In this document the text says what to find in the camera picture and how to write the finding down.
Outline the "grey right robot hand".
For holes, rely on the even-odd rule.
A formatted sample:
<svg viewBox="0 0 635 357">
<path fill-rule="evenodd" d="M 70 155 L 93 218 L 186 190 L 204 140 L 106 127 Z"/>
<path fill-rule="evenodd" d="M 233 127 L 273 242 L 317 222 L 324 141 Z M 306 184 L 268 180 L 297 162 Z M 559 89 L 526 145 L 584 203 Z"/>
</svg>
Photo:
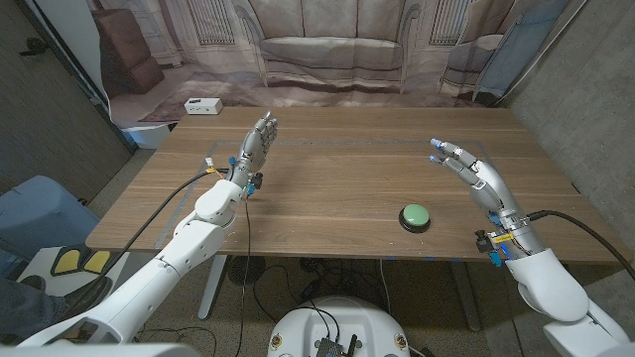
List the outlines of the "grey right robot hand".
<svg viewBox="0 0 635 357">
<path fill-rule="evenodd" d="M 481 253 L 487 253 L 492 261 L 498 261 L 494 254 L 517 260 L 548 249 L 505 180 L 491 165 L 451 142 L 432 138 L 431 145 L 444 153 L 444 157 L 430 156 L 431 161 L 450 169 L 467 184 L 470 197 L 495 226 L 493 232 L 474 232 Z"/>
</svg>

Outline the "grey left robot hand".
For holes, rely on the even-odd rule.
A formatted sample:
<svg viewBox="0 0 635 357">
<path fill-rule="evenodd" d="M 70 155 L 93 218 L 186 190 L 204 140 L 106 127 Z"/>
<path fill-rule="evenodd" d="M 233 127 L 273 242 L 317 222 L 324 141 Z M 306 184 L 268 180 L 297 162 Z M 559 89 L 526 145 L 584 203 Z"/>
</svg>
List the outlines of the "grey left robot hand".
<svg viewBox="0 0 635 357">
<path fill-rule="evenodd" d="M 278 134 L 278 121 L 268 111 L 247 133 L 225 178 L 245 187 L 264 166 L 266 156 Z"/>
</svg>

